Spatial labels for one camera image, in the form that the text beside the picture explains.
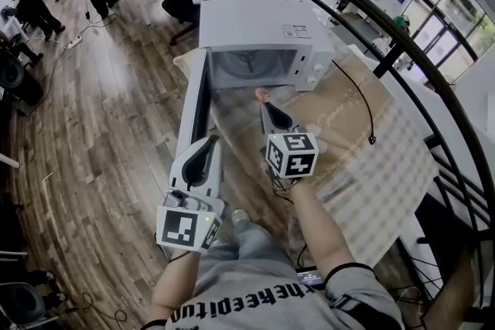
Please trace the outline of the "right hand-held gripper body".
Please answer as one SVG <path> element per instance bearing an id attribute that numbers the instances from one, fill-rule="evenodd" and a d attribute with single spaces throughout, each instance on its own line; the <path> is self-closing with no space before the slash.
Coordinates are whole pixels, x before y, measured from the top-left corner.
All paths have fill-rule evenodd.
<path id="1" fill-rule="evenodd" d="M 280 179 L 311 176 L 316 167 L 319 147 L 315 135 L 305 129 L 265 134 L 265 160 Z"/>

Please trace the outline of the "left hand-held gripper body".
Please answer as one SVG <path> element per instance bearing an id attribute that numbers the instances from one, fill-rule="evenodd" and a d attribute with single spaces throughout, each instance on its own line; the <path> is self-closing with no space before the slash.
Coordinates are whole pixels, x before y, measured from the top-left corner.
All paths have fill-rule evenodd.
<path id="1" fill-rule="evenodd" d="M 156 243 L 170 249 L 206 253 L 217 237 L 224 211 L 222 199 L 170 190 L 157 210 Z"/>

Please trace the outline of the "white microwave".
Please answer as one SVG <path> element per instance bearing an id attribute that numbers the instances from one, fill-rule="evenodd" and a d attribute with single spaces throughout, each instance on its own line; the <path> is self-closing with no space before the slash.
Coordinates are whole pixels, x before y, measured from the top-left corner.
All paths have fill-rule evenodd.
<path id="1" fill-rule="evenodd" d="M 233 77 L 218 67 L 214 53 L 271 50 L 281 61 L 267 77 Z M 210 102 L 217 101 L 217 126 L 241 137 L 252 154 L 265 156 L 257 88 L 269 102 L 283 106 L 291 94 L 311 91 L 333 64 L 335 49 L 315 12 L 301 2 L 278 0 L 209 0 L 200 6 L 199 46 L 192 58 L 177 141 L 178 152 L 207 135 Z"/>

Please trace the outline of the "person's left forearm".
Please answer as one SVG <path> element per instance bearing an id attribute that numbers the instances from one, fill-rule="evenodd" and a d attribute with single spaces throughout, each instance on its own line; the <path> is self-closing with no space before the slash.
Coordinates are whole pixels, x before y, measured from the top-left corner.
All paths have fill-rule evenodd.
<path id="1" fill-rule="evenodd" d="M 175 249 L 152 294 L 148 320 L 168 319 L 192 296 L 200 253 Z"/>

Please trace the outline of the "person's right forearm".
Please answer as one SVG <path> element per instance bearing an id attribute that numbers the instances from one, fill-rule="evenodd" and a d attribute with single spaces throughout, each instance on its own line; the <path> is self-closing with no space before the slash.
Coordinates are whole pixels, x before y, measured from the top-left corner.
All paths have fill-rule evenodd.
<path id="1" fill-rule="evenodd" d="M 302 235 L 320 274 L 328 275 L 339 267 L 354 264 L 340 227 L 317 199 L 308 182 L 297 182 L 289 192 Z"/>

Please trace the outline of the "person's white shoe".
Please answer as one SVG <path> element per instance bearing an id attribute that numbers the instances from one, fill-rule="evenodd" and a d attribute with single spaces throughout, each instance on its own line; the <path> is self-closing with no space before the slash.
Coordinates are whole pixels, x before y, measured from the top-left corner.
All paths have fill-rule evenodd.
<path id="1" fill-rule="evenodd" d="M 234 209 L 231 213 L 232 223 L 236 226 L 242 222 L 250 222 L 251 218 L 248 212 L 244 209 Z"/>

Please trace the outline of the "round glass turntable plate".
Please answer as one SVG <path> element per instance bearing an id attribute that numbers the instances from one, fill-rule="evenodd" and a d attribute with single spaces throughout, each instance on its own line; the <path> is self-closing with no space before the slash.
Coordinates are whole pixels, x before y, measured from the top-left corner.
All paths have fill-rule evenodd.
<path id="1" fill-rule="evenodd" d="M 267 77 L 281 65 L 278 54 L 271 50 L 226 51 L 213 55 L 224 72 L 249 80 Z"/>

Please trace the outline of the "beige checked tablecloth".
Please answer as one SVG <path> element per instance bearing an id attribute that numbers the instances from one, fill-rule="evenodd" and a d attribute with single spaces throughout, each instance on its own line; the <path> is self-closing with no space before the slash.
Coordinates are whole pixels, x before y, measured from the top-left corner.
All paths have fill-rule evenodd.
<path id="1" fill-rule="evenodd" d="M 374 266 L 409 223 L 438 169 L 423 137 L 368 66 L 329 31 L 337 68 L 315 90 L 296 93 L 283 106 L 302 118 L 319 144 L 309 182 L 338 222 L 354 257 Z M 224 146 L 223 198 L 246 209 L 292 256 L 303 241 L 288 203 L 274 196 L 263 154 L 252 154 L 241 137 L 217 126 L 217 101 L 210 117 Z"/>

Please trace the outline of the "person's blue jeans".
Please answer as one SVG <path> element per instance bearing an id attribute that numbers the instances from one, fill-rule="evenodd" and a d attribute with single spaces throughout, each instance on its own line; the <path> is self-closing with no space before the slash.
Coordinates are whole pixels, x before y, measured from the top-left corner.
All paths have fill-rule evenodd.
<path id="1" fill-rule="evenodd" d="M 296 278 L 293 263 L 274 237 L 250 220 L 234 225 L 234 241 L 217 239 L 207 253 L 201 255 L 199 274 L 232 265 L 248 265 L 278 277 Z"/>

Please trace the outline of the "person's grey printed t-shirt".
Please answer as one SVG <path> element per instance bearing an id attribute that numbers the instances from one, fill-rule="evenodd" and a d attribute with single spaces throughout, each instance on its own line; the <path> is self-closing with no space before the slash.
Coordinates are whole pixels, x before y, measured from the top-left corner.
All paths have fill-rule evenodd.
<path id="1" fill-rule="evenodd" d="M 404 330 L 401 312 L 374 272 L 342 264 L 323 291 L 239 261 L 213 269 L 169 318 L 141 330 Z"/>

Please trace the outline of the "small screen device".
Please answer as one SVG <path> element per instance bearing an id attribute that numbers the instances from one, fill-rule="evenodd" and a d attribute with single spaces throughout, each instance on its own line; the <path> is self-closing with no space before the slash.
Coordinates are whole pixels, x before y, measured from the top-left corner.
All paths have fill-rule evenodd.
<path id="1" fill-rule="evenodd" d="M 297 268 L 296 273 L 299 282 L 305 284 L 306 286 L 310 286 L 318 291 L 324 290 L 324 279 L 315 266 Z"/>

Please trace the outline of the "black curved railing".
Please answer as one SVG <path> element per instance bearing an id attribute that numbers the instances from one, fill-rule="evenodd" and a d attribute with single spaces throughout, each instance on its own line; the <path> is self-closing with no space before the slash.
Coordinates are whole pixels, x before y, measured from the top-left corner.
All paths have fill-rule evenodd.
<path id="1" fill-rule="evenodd" d="M 311 1 L 316 4 L 319 3 L 319 0 Z M 351 32 L 377 58 L 379 64 L 373 70 L 373 73 L 377 78 L 382 78 L 382 76 L 387 73 L 391 74 L 404 92 L 409 96 L 411 101 L 418 108 L 420 114 L 425 119 L 428 126 L 431 128 L 437 142 L 442 147 L 445 156 L 452 166 L 452 173 L 457 177 L 459 187 L 463 191 L 463 195 L 466 195 L 467 191 L 465 182 L 462 179 L 459 167 L 456 164 L 456 160 L 453 158 L 452 152 L 447 146 L 444 137 L 437 128 L 435 122 L 432 120 L 428 111 L 423 106 L 422 102 L 410 86 L 405 82 L 404 78 L 394 68 L 394 63 L 398 60 L 398 57 L 401 54 L 405 53 L 409 55 L 411 60 L 420 67 L 422 72 L 427 77 L 427 80 L 444 103 L 447 111 L 450 113 L 473 159 L 473 163 L 476 167 L 481 185 L 483 187 L 483 193 L 487 203 L 487 214 L 490 216 L 490 225 L 486 232 L 487 239 L 492 243 L 493 252 L 495 253 L 495 182 L 493 181 L 490 167 L 484 154 L 484 150 L 482 149 L 482 145 L 480 144 L 480 140 L 476 136 L 476 132 L 474 131 L 466 112 L 463 110 L 461 103 L 442 74 L 436 69 L 435 66 L 433 66 L 425 52 L 421 50 L 418 45 L 414 43 L 414 41 L 407 36 L 388 15 L 380 10 L 371 0 L 350 1 L 359 9 L 365 11 L 373 21 L 375 21 L 389 36 L 391 36 L 392 39 L 397 41 L 395 47 L 393 47 L 387 55 L 381 55 L 378 50 L 376 50 L 361 34 L 359 34 L 357 30 L 355 30 L 355 28 L 353 28 L 342 17 L 338 16 L 328 6 L 322 3 L 319 7 L 329 13 L 336 21 L 339 22 L 340 25 L 344 26 L 345 29 L 349 30 L 349 32 Z"/>

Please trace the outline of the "dark round chair seat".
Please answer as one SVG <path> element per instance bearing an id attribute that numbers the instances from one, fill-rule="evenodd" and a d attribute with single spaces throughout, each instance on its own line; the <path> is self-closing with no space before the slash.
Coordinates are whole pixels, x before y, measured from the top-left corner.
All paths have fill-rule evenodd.
<path id="1" fill-rule="evenodd" d="M 0 311 L 12 325 L 33 328 L 44 319 L 46 308 L 32 285 L 13 282 L 0 284 Z"/>

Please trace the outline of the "large glass window wall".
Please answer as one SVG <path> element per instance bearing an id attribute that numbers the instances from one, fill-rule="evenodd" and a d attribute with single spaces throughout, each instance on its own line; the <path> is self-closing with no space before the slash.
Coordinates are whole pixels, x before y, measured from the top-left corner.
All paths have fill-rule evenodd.
<path id="1" fill-rule="evenodd" d="M 450 83 L 495 45 L 495 22 L 476 0 L 411 0 L 411 37 Z"/>

